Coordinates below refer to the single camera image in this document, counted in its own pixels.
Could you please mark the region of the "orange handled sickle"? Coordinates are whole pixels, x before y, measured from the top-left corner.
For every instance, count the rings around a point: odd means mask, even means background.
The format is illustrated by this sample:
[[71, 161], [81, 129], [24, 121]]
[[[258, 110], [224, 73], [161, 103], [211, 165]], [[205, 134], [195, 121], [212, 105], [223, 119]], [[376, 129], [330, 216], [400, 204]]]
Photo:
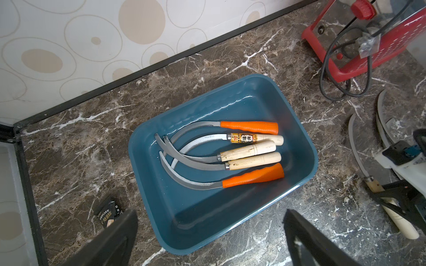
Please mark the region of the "orange handled sickle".
[[377, 112], [376, 114], [378, 114], [380, 122], [385, 130], [387, 139], [390, 143], [390, 145], [392, 146], [396, 141], [394, 140], [394, 137], [392, 136], [392, 134], [389, 131], [389, 128], [387, 127], [386, 121], [385, 121], [385, 115], [383, 112], [383, 101], [385, 99], [386, 96], [386, 92], [387, 90], [383, 90], [382, 92], [379, 93], [379, 96], [377, 98]]
[[273, 166], [264, 167], [262, 169], [248, 172], [240, 176], [234, 176], [223, 181], [195, 182], [179, 175], [171, 167], [171, 165], [169, 165], [164, 154], [161, 151], [159, 152], [159, 158], [163, 169], [166, 171], [169, 177], [171, 177], [176, 183], [180, 184], [181, 186], [184, 186], [191, 190], [206, 191], [218, 188], [230, 188], [240, 185], [269, 182], [285, 177], [283, 167], [280, 163], [277, 163]]
[[170, 139], [172, 144], [184, 134], [201, 127], [221, 127], [240, 130], [243, 133], [211, 134], [192, 141], [193, 144], [203, 144], [215, 140], [230, 141], [234, 144], [252, 144], [270, 140], [276, 146], [284, 144], [284, 138], [278, 135], [278, 123], [264, 121], [197, 121], [178, 130]]

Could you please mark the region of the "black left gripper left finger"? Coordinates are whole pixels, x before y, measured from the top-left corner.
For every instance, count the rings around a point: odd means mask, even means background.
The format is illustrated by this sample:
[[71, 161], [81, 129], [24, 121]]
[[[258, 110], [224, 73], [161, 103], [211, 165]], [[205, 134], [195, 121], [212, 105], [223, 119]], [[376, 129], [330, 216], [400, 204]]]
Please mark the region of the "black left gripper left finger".
[[127, 266], [137, 230], [137, 213], [136, 210], [130, 209], [63, 264], [65, 266]]

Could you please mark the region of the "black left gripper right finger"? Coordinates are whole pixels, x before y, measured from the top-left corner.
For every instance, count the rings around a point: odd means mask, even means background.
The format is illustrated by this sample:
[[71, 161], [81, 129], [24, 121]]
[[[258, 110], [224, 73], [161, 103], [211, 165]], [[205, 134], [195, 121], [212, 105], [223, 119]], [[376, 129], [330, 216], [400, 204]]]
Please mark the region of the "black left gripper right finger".
[[294, 266], [359, 265], [294, 209], [285, 213], [284, 230]]

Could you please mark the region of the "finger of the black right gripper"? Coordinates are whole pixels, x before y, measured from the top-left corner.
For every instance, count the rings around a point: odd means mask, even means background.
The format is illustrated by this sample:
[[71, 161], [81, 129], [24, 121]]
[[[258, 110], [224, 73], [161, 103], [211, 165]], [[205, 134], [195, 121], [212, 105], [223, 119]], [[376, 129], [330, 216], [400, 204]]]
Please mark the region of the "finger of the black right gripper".
[[426, 198], [408, 181], [381, 186], [377, 180], [369, 179], [366, 184], [375, 202], [396, 213], [400, 220], [426, 231]]

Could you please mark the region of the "wooden handled labelled sickle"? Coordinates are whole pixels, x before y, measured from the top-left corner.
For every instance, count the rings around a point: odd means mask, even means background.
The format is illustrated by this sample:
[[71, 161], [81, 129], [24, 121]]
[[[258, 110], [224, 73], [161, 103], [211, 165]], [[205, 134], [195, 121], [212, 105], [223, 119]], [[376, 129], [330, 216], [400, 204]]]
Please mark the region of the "wooden handled labelled sickle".
[[[220, 152], [215, 156], [189, 156], [188, 151], [212, 141], [228, 141], [232, 144], [242, 144], [242, 147]], [[211, 134], [199, 137], [179, 151], [175, 150], [171, 167], [178, 162], [203, 171], [240, 170], [256, 166], [275, 164], [281, 161], [281, 154], [276, 151], [283, 145], [284, 138], [279, 135], [229, 133]]]

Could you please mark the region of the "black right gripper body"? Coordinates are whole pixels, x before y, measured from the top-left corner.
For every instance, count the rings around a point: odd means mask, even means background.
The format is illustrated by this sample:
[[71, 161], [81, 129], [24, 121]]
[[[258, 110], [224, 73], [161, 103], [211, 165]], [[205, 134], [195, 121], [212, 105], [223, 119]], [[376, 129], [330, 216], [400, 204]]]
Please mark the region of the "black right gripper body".
[[423, 196], [426, 195], [426, 130], [413, 132], [415, 145], [399, 141], [375, 155], [384, 168], [391, 168]]

